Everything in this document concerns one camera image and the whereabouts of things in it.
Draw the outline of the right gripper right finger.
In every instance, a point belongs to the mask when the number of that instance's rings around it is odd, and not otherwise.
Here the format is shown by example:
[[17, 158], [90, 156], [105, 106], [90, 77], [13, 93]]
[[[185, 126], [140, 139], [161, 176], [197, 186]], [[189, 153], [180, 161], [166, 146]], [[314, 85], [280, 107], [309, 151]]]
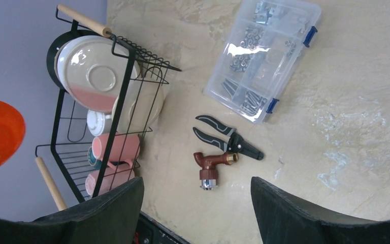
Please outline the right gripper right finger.
[[257, 176], [250, 192], [263, 243], [390, 243], [390, 220], [345, 215]]

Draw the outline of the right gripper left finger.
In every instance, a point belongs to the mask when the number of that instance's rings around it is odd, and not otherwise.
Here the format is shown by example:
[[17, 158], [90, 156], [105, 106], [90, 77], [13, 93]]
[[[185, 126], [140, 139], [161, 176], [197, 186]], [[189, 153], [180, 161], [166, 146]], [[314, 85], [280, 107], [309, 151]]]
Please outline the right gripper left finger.
[[0, 219], [0, 243], [132, 243], [143, 197], [143, 179], [135, 177], [32, 222]]

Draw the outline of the pink faceted ceramic cup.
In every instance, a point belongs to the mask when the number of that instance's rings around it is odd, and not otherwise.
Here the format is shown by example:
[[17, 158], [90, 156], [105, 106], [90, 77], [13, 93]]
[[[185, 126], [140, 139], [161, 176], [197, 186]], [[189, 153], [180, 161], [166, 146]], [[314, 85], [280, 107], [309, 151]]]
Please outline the pink faceted ceramic cup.
[[[93, 196], [96, 187], [97, 179], [99, 178], [99, 170], [95, 170], [88, 174], [85, 180], [85, 189], [89, 196]], [[104, 194], [135, 177], [135, 173], [131, 170], [115, 173], [114, 169], [107, 168], [100, 186], [98, 195]]]

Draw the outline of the pink ceramic mug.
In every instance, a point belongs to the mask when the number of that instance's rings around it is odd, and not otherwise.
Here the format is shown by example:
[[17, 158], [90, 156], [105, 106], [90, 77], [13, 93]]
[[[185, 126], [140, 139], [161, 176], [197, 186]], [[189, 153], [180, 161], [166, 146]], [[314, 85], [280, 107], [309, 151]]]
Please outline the pink ceramic mug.
[[[105, 162], [104, 156], [109, 135], [102, 134], [95, 137], [92, 141], [93, 156], [102, 162]], [[116, 135], [113, 140], [111, 152], [109, 153], [108, 162], [125, 162], [133, 166], [133, 160], [140, 153], [139, 146], [140, 139], [136, 134]]]

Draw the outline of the small cream saucer plate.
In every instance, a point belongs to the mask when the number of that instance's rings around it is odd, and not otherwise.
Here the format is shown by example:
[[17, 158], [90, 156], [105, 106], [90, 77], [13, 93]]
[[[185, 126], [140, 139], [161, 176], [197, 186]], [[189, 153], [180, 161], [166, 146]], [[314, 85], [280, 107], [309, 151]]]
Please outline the small cream saucer plate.
[[151, 78], [131, 79], [117, 124], [119, 134], [141, 133], [159, 117], [165, 95], [163, 85]]

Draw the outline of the cream bottom plate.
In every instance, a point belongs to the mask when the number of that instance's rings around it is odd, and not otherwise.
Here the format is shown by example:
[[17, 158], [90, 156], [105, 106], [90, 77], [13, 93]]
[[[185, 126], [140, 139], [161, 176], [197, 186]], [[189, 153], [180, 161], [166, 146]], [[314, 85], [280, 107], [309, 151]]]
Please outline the cream bottom plate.
[[67, 42], [56, 58], [57, 75], [66, 91], [87, 109], [109, 113], [119, 96], [129, 50], [101, 36]]

